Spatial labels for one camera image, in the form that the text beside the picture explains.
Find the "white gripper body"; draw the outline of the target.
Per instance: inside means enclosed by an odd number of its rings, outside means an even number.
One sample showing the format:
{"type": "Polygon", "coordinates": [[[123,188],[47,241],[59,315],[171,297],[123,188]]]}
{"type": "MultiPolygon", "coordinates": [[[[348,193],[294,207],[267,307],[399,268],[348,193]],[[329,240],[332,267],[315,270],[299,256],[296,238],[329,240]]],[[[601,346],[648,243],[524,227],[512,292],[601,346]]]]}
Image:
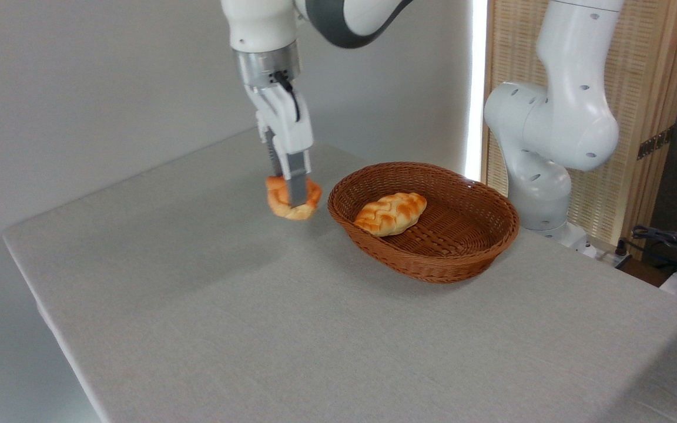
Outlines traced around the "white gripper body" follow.
{"type": "Polygon", "coordinates": [[[292,83],[275,83],[268,88],[245,84],[244,90],[275,133],[279,156],[309,151],[314,143],[311,118],[304,96],[292,83]]]}

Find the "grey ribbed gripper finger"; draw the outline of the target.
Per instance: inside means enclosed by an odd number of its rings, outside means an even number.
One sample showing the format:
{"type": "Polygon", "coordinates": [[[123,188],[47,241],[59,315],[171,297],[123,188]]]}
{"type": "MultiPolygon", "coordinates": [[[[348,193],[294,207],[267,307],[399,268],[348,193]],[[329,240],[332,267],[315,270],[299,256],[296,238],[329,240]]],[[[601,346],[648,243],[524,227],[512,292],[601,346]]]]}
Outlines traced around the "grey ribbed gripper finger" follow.
{"type": "Polygon", "coordinates": [[[256,112],[256,123],[260,134],[261,141],[266,145],[270,163],[272,164],[272,174],[276,177],[284,176],[282,166],[280,165],[279,154],[276,152],[274,137],[275,133],[272,131],[261,112],[256,112]]]}
{"type": "Polygon", "coordinates": [[[308,174],[311,171],[309,151],[285,155],[282,160],[282,173],[289,195],[289,205],[296,208],[308,199],[308,174]]]}

